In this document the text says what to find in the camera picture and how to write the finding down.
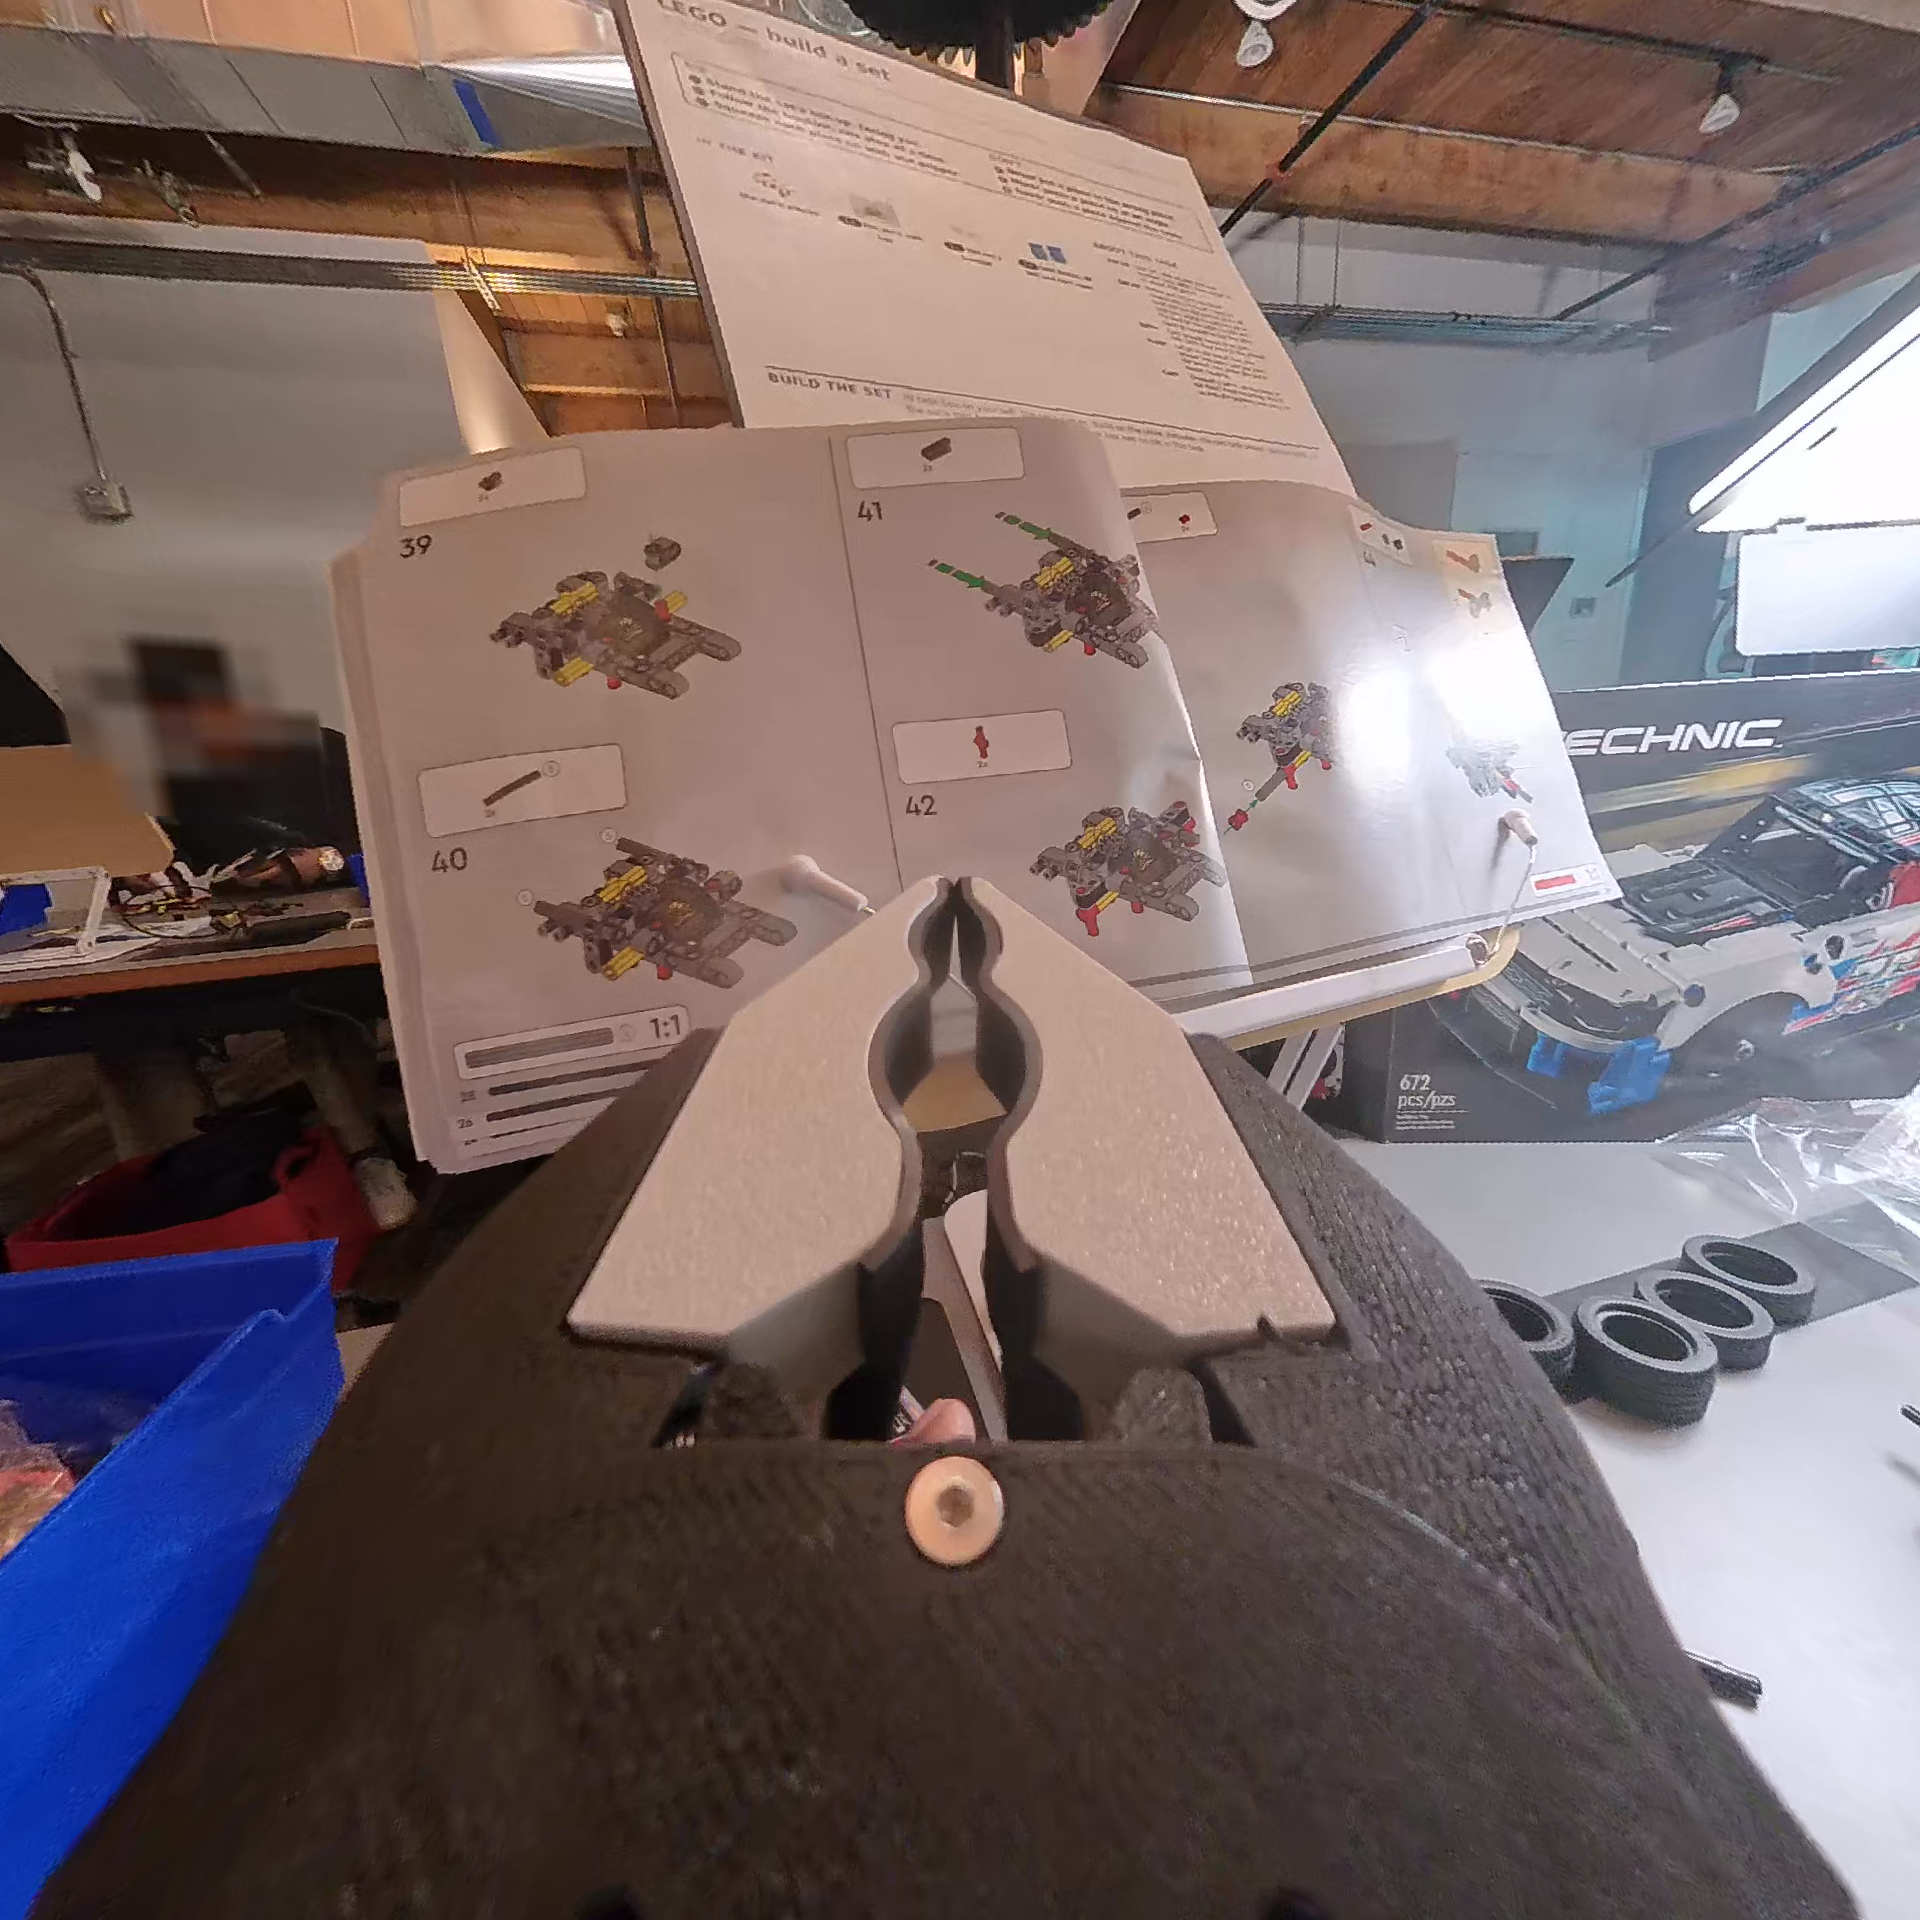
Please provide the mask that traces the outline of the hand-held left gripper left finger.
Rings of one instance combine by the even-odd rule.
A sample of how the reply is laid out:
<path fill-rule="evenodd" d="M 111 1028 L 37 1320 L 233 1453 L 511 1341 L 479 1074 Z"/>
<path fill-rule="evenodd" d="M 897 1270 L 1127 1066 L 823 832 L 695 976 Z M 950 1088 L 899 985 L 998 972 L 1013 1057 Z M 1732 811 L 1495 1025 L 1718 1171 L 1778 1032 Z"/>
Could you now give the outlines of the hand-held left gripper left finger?
<path fill-rule="evenodd" d="M 708 1046 L 566 1331 L 760 1367 L 801 1409 L 886 1435 L 925 1291 L 925 1153 L 953 887 L 909 883 Z"/>

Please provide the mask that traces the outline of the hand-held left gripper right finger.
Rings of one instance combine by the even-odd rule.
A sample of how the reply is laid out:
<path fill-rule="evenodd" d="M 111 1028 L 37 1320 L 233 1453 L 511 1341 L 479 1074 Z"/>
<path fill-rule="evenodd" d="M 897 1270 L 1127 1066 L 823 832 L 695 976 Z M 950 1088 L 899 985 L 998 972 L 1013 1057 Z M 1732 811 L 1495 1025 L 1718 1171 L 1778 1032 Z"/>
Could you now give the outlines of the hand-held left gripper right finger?
<path fill-rule="evenodd" d="M 1334 1302 L 1176 1017 L 958 881 L 986 1146 L 982 1289 L 1013 1439 L 1089 1439 L 1141 1373 L 1318 1345 Z"/>

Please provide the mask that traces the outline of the open lego instruction manual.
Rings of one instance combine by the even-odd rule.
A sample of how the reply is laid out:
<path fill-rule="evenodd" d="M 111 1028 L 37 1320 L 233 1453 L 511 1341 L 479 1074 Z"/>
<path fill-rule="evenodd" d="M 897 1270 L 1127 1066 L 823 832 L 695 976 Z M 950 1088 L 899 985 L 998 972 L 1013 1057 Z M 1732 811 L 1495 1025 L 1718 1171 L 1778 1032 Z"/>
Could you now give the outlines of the open lego instruction manual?
<path fill-rule="evenodd" d="M 334 565 L 412 1141 L 556 1149 L 925 876 L 1240 1037 L 1619 899 L 1486 535 L 1088 427 L 586 435 Z"/>

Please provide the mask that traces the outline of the lego set box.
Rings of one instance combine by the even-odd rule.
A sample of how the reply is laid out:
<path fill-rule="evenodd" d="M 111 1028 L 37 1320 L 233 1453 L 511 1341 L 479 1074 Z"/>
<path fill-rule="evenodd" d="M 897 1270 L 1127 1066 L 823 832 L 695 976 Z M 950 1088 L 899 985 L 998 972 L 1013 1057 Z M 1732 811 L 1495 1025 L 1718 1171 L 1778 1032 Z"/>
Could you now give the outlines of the lego set box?
<path fill-rule="evenodd" d="M 1616 899 L 1342 1028 L 1312 1114 L 1383 1145 L 1662 1140 L 1896 1099 L 1917 1037 L 1917 676 L 1553 694 Z"/>

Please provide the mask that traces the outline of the clear bags of lego parts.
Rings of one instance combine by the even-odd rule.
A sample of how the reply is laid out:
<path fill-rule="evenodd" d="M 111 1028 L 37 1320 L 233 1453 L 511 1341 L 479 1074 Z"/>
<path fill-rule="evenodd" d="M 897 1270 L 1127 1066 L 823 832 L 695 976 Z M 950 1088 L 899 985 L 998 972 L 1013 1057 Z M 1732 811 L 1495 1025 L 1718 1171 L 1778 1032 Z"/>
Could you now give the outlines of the clear bags of lego parts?
<path fill-rule="evenodd" d="M 3 1557 L 144 1419 L 137 1399 L 51 1382 L 3 1382 Z"/>

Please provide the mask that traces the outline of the wooden work table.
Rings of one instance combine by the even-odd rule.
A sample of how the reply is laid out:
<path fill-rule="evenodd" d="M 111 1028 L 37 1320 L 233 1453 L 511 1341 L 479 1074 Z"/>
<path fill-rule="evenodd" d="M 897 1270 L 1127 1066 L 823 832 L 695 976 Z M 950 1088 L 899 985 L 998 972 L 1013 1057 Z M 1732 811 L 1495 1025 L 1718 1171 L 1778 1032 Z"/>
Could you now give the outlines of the wooden work table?
<path fill-rule="evenodd" d="M 181 938 L 6 974 L 6 1229 L 204 1115 L 303 1090 L 385 1224 L 401 1220 L 378 1114 L 387 997 L 351 892 L 289 899 L 240 940 Z"/>

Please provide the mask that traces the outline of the blue plastic bin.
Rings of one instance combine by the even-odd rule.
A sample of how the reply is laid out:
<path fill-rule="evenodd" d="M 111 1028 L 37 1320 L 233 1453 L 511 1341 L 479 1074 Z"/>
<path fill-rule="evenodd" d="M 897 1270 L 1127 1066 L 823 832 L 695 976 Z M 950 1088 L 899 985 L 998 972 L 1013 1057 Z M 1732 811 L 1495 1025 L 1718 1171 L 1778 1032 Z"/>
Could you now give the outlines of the blue plastic bin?
<path fill-rule="evenodd" d="M 343 1394 L 333 1243 L 6 1274 L 6 1401 L 89 1457 L 6 1551 L 3 1913 L 198 1677 Z"/>

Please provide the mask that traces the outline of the clear plastic bag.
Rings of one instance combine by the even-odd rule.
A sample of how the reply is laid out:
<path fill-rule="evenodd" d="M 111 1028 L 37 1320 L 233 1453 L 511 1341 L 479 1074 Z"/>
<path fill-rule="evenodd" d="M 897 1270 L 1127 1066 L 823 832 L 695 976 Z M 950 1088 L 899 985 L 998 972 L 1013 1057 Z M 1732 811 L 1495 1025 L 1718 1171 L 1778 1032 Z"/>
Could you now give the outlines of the clear plastic bag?
<path fill-rule="evenodd" d="M 1655 1141 L 1778 1224 L 1812 1231 L 1917 1278 L 1917 1090 L 1873 1101 L 1762 1099 Z"/>

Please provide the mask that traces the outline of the red plastic object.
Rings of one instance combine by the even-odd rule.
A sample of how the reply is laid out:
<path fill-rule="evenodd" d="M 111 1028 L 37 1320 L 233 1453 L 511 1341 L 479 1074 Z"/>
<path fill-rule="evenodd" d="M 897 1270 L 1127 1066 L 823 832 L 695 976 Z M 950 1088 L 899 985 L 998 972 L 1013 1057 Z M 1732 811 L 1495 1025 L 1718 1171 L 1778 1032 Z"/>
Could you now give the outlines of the red plastic object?
<path fill-rule="evenodd" d="M 349 1154 L 325 1127 L 294 1140 L 204 1135 L 96 1172 L 6 1239 L 12 1270 L 333 1245 L 349 1291 L 378 1239 Z"/>

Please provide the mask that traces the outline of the white light panel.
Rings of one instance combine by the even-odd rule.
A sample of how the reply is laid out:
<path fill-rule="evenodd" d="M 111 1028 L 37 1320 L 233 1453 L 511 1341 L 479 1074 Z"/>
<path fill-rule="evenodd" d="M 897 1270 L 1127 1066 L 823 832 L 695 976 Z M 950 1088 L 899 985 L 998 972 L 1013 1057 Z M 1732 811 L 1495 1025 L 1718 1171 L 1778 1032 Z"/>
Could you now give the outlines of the white light panel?
<path fill-rule="evenodd" d="M 1915 650 L 1915 306 L 1784 389 L 1687 510 L 1735 546 L 1741 657 Z"/>

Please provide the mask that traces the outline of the printed white task sheet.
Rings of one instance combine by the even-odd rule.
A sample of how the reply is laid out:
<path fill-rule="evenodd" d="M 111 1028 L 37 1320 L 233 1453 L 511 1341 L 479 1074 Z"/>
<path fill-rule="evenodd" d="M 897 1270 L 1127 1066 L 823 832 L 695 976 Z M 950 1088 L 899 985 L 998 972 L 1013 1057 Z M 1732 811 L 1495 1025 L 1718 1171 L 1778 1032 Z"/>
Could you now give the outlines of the printed white task sheet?
<path fill-rule="evenodd" d="M 753 6 L 615 6 L 747 427 L 1051 418 L 1354 493 L 1186 161 Z"/>

